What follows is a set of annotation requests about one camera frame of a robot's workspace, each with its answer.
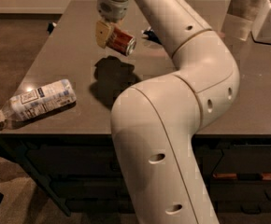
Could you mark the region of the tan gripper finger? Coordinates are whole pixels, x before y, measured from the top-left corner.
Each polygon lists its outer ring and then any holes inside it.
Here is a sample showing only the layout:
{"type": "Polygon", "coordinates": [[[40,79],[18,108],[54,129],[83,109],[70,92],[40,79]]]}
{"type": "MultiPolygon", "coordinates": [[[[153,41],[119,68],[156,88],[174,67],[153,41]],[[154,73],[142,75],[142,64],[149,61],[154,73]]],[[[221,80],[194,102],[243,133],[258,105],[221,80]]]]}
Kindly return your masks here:
{"type": "Polygon", "coordinates": [[[113,26],[109,22],[98,21],[95,27],[95,38],[96,43],[99,47],[105,48],[107,42],[113,33],[113,26]]]}

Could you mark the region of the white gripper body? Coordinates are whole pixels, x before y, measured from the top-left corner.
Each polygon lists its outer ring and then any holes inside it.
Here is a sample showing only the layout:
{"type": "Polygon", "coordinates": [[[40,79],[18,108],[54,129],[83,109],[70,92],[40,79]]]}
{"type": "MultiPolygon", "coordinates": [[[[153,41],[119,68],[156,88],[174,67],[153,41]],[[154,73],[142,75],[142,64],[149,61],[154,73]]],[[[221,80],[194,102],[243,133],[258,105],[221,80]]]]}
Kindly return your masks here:
{"type": "Polygon", "coordinates": [[[127,12],[129,0],[97,0],[97,10],[102,18],[110,22],[121,21],[127,12]]]}

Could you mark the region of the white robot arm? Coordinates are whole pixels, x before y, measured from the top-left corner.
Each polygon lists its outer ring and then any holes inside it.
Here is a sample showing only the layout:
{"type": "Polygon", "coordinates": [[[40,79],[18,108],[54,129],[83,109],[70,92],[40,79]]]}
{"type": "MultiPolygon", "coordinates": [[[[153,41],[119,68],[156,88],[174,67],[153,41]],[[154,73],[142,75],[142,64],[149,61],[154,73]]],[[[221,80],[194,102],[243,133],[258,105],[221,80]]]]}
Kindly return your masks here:
{"type": "MultiPolygon", "coordinates": [[[[107,42],[129,0],[97,0],[107,42]]],[[[220,224],[193,154],[192,138],[238,92],[236,61],[184,0],[135,0],[175,71],[123,91],[111,110],[112,140],[139,224],[220,224]]]]}

